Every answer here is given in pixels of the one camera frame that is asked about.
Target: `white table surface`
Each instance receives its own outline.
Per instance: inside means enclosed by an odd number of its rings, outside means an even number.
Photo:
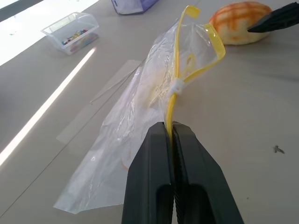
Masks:
[[[200,21],[230,1],[202,1]],[[273,9],[290,0],[268,3]],[[118,16],[110,0],[86,10],[100,39],[72,56],[43,38],[0,67],[0,149],[87,52],[95,53],[0,167],[0,223],[118,224],[122,207],[69,214],[52,206],[98,136],[119,93],[68,143],[57,136],[127,60],[142,61],[186,5],[160,0],[143,15]],[[245,223],[298,223],[299,26],[259,43],[228,47],[217,66],[185,89],[175,120],[191,127],[220,164]],[[273,153],[279,145],[285,154]]]

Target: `plastic bag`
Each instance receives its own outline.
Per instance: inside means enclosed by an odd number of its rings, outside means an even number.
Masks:
[[[158,0],[112,0],[118,14],[139,14],[148,10]]]
[[[181,19],[154,42],[143,65],[105,118],[100,134],[54,205],[71,213],[124,202],[128,168],[148,129],[169,117],[175,78],[188,83],[225,51],[214,29]]]

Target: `plastic storage box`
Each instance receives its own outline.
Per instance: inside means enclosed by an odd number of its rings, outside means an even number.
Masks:
[[[159,0],[112,0],[117,14],[130,15],[140,14],[148,10]]]
[[[42,32],[55,48],[71,55],[99,37],[99,25],[90,14],[72,13]]]

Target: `purple container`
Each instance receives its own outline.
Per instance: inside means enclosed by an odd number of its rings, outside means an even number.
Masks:
[[[112,0],[117,14],[131,15],[140,14],[148,10],[159,0]]]

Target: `clear plastic container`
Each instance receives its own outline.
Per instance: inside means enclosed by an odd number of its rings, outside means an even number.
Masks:
[[[71,55],[99,37],[99,25],[92,15],[76,12],[46,27],[42,32],[55,48]]]

